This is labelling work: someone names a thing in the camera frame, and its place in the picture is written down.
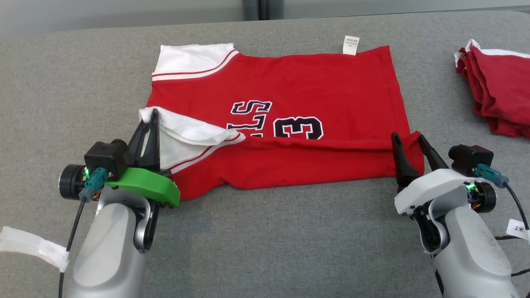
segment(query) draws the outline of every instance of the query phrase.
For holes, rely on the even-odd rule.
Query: red jersey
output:
[[[251,57],[221,45],[162,46],[140,116],[160,112],[161,167],[181,200],[240,189],[395,175],[391,134],[423,173],[388,46]]]

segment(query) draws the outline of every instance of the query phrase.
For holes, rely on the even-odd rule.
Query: gray tablecloth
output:
[[[0,46],[0,226],[65,245],[77,210],[57,177],[95,141],[130,139],[151,91],[160,45],[234,42],[247,55],[359,51],[390,45],[410,127],[444,156],[457,144],[495,152],[493,166],[530,212],[527,139],[492,135],[472,112],[453,53],[530,52],[530,15],[455,12],[337,19],[70,31]],[[440,297],[416,224],[394,209],[392,178],[298,187],[220,187],[162,210],[143,297]],[[519,218],[505,190],[483,215],[494,235]],[[96,204],[82,217],[72,259]],[[514,271],[530,267],[524,241],[501,243]],[[66,283],[72,277],[72,266]],[[59,273],[35,258],[0,253],[0,296],[53,297]],[[521,295],[530,275],[513,278]]]

